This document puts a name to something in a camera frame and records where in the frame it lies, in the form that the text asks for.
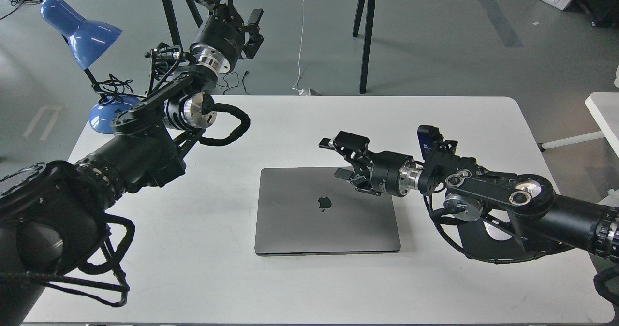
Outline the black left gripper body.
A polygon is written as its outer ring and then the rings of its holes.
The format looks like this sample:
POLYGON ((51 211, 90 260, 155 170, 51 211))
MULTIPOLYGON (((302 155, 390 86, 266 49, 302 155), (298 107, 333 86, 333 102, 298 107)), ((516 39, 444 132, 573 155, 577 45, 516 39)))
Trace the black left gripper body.
POLYGON ((219 74, 228 74, 245 45, 244 21, 233 7, 217 7, 195 36, 195 59, 219 74))

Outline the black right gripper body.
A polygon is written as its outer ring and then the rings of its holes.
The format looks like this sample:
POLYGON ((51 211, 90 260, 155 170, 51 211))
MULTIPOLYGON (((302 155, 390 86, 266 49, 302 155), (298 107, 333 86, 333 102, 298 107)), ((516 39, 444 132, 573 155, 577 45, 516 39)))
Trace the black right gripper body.
POLYGON ((422 167, 413 156, 385 150, 374 154, 371 164, 369 182, 372 194, 404 197, 410 190, 419 189, 422 167))

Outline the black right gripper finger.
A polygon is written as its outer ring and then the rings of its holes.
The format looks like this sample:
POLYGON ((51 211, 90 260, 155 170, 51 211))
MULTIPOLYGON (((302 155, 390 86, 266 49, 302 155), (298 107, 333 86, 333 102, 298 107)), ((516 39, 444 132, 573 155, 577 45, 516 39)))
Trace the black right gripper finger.
POLYGON ((369 151, 370 140, 357 134, 340 131, 334 138, 323 138, 318 143, 322 149, 334 150, 354 169, 367 169, 372 166, 373 153, 369 151))
POLYGON ((334 177, 347 181, 354 189, 360 193, 380 196, 382 192, 373 187, 369 175, 359 174, 353 170, 338 168, 334 172, 334 177))

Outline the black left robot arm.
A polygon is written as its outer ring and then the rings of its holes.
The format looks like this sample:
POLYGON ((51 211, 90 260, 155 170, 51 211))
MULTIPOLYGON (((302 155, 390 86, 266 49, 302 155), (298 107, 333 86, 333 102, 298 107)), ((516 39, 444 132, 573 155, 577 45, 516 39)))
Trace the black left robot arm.
POLYGON ((121 260, 135 234, 131 220, 108 214, 125 193, 163 187, 183 175, 195 144, 226 146, 250 127, 236 106, 210 95, 219 74, 252 59, 263 36, 255 9, 244 22, 234 0, 194 0, 208 8, 188 51, 177 42, 148 52, 146 97, 110 122, 114 136, 76 163, 38 163, 1 180, 1 324, 22 324, 45 288, 124 306, 130 286, 121 260))

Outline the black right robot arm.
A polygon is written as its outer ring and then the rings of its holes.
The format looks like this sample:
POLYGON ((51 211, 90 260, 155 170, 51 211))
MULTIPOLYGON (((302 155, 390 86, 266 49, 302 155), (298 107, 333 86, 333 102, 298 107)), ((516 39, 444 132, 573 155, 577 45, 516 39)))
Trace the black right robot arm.
POLYGON ((359 192, 376 196, 424 196, 429 217, 438 233, 467 258, 491 264, 516 264, 582 249, 618 262, 618 208, 557 194, 551 182, 535 174, 494 172, 475 158, 456 155, 457 141, 446 140, 435 126, 417 132, 422 161, 391 151, 374 153, 369 139, 341 131, 323 138, 319 147, 340 154, 353 169, 338 169, 359 192), (508 234, 498 257, 467 250, 443 229, 463 229, 477 222, 508 234))

